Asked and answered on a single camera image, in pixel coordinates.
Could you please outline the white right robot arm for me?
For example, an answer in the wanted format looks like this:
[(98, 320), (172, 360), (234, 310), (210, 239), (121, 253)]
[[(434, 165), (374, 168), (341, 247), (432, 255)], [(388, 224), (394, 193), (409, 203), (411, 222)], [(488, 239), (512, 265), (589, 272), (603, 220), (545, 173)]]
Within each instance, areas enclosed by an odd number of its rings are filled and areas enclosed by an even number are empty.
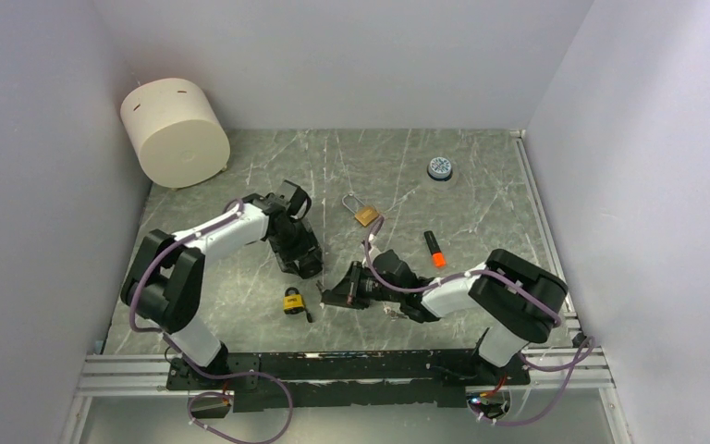
[(569, 287), (560, 277), (504, 249), (462, 273), (422, 277), (388, 250), (370, 261), (354, 261), (332, 288), (319, 285), (325, 305), (363, 310), (372, 302), (393, 302), (408, 319), (437, 322), (447, 315), (482, 309), (496, 323), (478, 339), (471, 359), (474, 377), (484, 384), (503, 376), (527, 345), (548, 340), (561, 322)]

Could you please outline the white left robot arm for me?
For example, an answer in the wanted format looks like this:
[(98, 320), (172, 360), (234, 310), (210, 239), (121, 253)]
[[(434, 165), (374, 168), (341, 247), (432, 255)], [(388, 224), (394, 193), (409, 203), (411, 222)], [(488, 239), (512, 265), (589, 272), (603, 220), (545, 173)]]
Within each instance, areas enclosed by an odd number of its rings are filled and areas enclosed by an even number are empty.
[(231, 201), (220, 216), (194, 228), (150, 231), (120, 291), (130, 329), (162, 335), (191, 364), (195, 381), (206, 389), (219, 387), (229, 372), (229, 351), (198, 315), (206, 266), (265, 241), (282, 272), (316, 277), (324, 254), (306, 218), (311, 207), (311, 196), (285, 180), (266, 195)]

